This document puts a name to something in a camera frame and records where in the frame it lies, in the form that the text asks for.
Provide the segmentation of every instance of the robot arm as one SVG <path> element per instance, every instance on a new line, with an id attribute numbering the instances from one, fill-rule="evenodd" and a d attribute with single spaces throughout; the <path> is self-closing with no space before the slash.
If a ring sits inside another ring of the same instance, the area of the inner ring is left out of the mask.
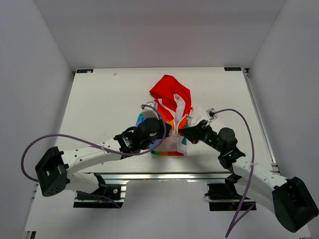
<path id="1" fill-rule="evenodd" d="M 203 141 L 220 152 L 220 164 L 233 174 L 225 179 L 225 198 L 243 195 L 251 170 L 251 162 L 237 147 L 235 133 L 230 128 L 222 128 L 216 133 L 209 122 L 202 120 L 198 125 L 180 129 L 190 142 Z M 221 198 L 220 192 L 209 191 L 211 199 Z M 252 181 L 247 197 L 261 204 L 275 214 L 278 221 L 289 231 L 296 232 L 319 214 L 303 181 L 272 173 L 260 165 L 254 165 Z"/>
<path id="2" fill-rule="evenodd" d="M 100 174 L 78 171 L 96 164 L 129 157 L 146 149 L 156 139 L 163 138 L 163 122 L 146 109 L 143 113 L 146 116 L 144 122 L 100 143 L 101 148 L 89 146 L 64 152 L 59 151 L 58 147 L 48 149 L 35 167 L 42 195 L 50 197 L 63 190 L 95 193 L 103 189 L 105 183 Z M 171 126 L 167 123 L 165 126 L 165 137 L 167 137 Z"/>

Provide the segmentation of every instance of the white table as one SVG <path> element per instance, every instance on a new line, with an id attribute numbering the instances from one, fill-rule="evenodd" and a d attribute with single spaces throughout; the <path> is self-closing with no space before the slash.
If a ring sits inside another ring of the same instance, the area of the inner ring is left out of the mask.
<path id="1" fill-rule="evenodd" d="M 94 69 L 76 74 L 61 133 L 102 142 L 135 125 L 140 105 L 152 100 L 149 90 L 164 75 L 173 75 L 191 90 L 192 101 L 204 109 L 234 108 L 251 127 L 256 161 L 271 170 L 271 161 L 243 73 L 224 68 Z M 219 114 L 212 127 L 235 130 L 238 148 L 251 157 L 251 146 L 242 120 L 234 113 Z M 60 150 L 85 146 L 60 138 Z M 226 172 L 218 153 L 205 144 L 187 145 L 187 157 L 159 157 L 151 154 L 90 167 L 85 172 L 177 173 Z M 220 239 L 234 212 L 210 212 L 205 182 L 130 181 L 123 207 L 117 209 L 73 208 L 74 192 L 45 198 L 36 192 L 26 231 L 37 231 L 35 239 Z M 261 206 L 249 213 L 230 239 L 298 239 L 309 237 L 307 227 L 298 233 L 286 231 L 276 217 Z"/>
<path id="2" fill-rule="evenodd" d="M 271 170 L 256 113 L 241 71 L 215 68 L 135 68 L 94 69 L 74 77 L 61 133 L 100 143 L 134 126 L 141 104 L 153 100 L 150 89 L 164 74 L 174 76 L 190 89 L 193 104 L 203 109 L 234 108 L 247 119 L 256 150 L 256 162 Z M 211 124 L 219 132 L 222 127 L 234 129 L 238 148 L 251 158 L 251 144 L 242 119 L 233 112 L 220 113 Z M 85 146 L 59 138 L 61 150 Z M 159 157 L 145 154 L 96 165 L 83 172 L 225 172 L 217 159 L 219 153 L 203 143 L 187 145 L 187 157 Z"/>

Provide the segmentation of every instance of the rainbow stripe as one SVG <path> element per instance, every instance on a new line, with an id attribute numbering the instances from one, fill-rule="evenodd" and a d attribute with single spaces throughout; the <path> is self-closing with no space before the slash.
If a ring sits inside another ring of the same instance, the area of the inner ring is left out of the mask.
<path id="1" fill-rule="evenodd" d="M 171 151 L 171 152 L 159 152 L 159 151 L 152 150 L 151 153 L 154 154 L 154 155 L 157 155 L 157 156 L 184 156 L 183 153 L 174 152 L 174 151 Z"/>

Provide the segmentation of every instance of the red cloth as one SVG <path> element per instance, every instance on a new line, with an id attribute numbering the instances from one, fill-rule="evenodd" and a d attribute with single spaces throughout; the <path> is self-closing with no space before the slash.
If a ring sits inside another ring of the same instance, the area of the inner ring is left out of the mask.
<path id="1" fill-rule="evenodd" d="M 176 101 L 174 100 L 174 94 L 178 94 L 185 101 L 183 116 L 185 114 L 189 114 L 192 109 L 190 90 L 178 82 L 178 80 L 173 76 L 164 75 L 150 90 L 150 94 L 155 99 L 162 99 L 163 105 L 174 112 L 176 112 L 177 107 Z M 170 112 L 160 106 L 160 104 L 159 110 L 162 112 L 162 114 L 164 114 L 164 117 L 168 121 L 173 120 L 173 116 L 170 114 Z"/>

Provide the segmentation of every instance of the gray wall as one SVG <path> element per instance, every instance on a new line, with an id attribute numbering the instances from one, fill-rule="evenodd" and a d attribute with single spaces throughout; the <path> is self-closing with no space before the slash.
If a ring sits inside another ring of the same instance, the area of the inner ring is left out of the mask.
<path id="1" fill-rule="evenodd" d="M 287 1 L 251 67 L 251 84 L 280 171 L 319 206 L 319 1 Z M 319 239 L 319 218 L 309 230 Z"/>
<path id="2" fill-rule="evenodd" d="M 59 129 L 72 73 L 33 0 L 1 1 L 0 24 L 0 237 L 19 239 L 35 188 L 20 158 L 33 139 Z M 39 143 L 27 155 L 33 177 L 53 143 Z"/>
<path id="3" fill-rule="evenodd" d="M 249 67 L 284 0 L 35 0 L 72 70 Z"/>

